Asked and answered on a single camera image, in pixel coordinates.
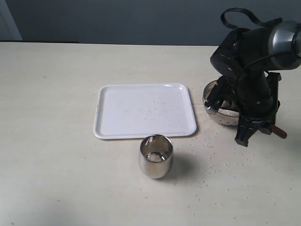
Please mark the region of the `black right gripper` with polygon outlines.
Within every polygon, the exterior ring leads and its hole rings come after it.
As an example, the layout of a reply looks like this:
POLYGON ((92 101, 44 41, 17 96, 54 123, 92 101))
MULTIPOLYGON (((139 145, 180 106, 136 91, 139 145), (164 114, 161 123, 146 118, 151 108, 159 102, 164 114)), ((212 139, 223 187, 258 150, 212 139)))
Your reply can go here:
MULTIPOLYGON (((254 71, 242 73, 234 78, 223 75, 214 84, 205 98, 208 110, 218 111, 220 108, 229 110, 232 97, 239 101, 256 100, 269 95, 278 97, 281 81, 280 73, 254 71)), ((249 139, 263 125, 262 119, 239 116, 235 141, 238 145, 248 147, 249 139)))

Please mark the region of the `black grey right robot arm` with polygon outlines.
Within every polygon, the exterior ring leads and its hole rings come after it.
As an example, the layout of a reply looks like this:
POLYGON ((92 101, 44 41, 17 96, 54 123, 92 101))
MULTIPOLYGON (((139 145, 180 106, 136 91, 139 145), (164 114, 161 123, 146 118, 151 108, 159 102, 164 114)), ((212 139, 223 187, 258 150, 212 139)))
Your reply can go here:
POLYGON ((301 25, 295 21, 270 22, 259 29, 231 31, 210 58, 220 78, 205 98, 205 106, 217 112, 228 102, 238 113, 237 144, 248 146, 257 131, 275 133, 280 107, 278 87, 281 70, 301 64, 301 25))

